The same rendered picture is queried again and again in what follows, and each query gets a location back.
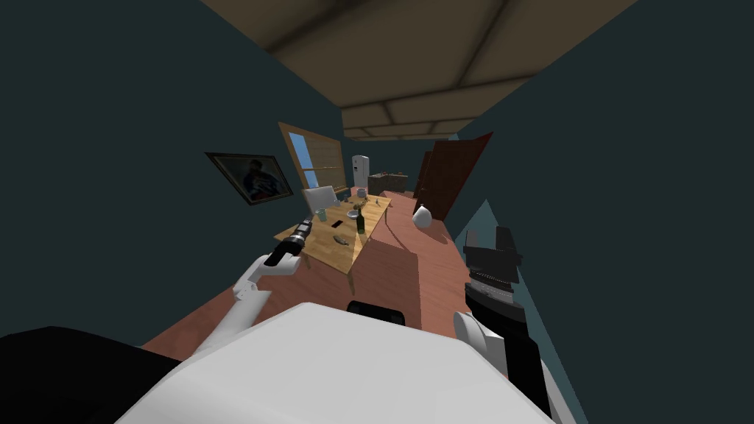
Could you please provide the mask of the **wooden framed window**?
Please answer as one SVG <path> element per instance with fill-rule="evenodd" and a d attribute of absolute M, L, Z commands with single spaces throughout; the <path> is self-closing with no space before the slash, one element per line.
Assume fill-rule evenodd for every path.
<path fill-rule="evenodd" d="M 340 141 L 283 122 L 278 126 L 304 189 L 332 186 L 337 194 L 349 189 Z"/>

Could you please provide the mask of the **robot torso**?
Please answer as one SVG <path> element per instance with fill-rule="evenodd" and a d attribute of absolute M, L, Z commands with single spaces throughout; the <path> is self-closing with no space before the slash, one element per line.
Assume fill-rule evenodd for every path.
<path fill-rule="evenodd" d="M 554 424 L 468 344 L 302 303 L 197 353 L 117 424 Z"/>

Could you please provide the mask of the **dark kitchen counter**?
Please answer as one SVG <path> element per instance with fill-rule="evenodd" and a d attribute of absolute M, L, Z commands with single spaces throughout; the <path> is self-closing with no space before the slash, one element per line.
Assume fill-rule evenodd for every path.
<path fill-rule="evenodd" d="M 383 191 L 403 193 L 407 181 L 404 174 L 373 174 L 367 179 L 367 191 L 371 196 L 379 196 Z"/>

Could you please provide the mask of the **white chair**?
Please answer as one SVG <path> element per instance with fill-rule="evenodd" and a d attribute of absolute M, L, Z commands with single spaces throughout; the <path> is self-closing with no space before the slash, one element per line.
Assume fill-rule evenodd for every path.
<path fill-rule="evenodd" d="M 337 194 L 332 185 L 303 189 L 304 197 L 312 214 L 319 209 L 326 209 L 338 203 Z"/>

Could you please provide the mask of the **brown wooden door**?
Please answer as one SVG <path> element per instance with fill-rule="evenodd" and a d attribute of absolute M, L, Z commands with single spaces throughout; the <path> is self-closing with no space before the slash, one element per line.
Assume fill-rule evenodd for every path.
<path fill-rule="evenodd" d="M 436 141 L 424 167 L 414 213 L 425 208 L 433 219 L 445 220 L 492 135 Z"/>

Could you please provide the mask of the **dark framed wall picture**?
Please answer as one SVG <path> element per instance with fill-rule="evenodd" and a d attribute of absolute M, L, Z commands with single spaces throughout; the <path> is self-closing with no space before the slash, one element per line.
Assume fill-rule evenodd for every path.
<path fill-rule="evenodd" d="M 248 205 L 293 195 L 280 165 L 271 155 L 205 153 Z"/>

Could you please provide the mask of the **wooden dining table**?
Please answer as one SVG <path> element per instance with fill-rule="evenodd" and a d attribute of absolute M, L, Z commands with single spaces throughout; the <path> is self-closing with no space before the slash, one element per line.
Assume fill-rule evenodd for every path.
<path fill-rule="evenodd" d="M 362 219 L 352 219 L 355 205 L 343 202 L 326 209 L 326 219 L 313 218 L 313 228 L 302 250 L 304 259 L 315 259 L 346 275 L 351 294 L 355 294 L 352 268 L 361 251 L 370 240 L 377 224 L 387 218 L 392 200 L 387 197 L 368 196 L 359 203 Z"/>

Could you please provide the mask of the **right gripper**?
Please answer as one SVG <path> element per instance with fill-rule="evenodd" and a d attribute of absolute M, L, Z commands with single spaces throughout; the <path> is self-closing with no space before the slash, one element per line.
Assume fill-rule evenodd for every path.
<path fill-rule="evenodd" d="M 463 252 L 471 279 L 494 287 L 520 283 L 518 272 L 523 256 L 509 228 L 496 227 L 496 248 L 479 247 L 477 231 L 467 230 Z"/>

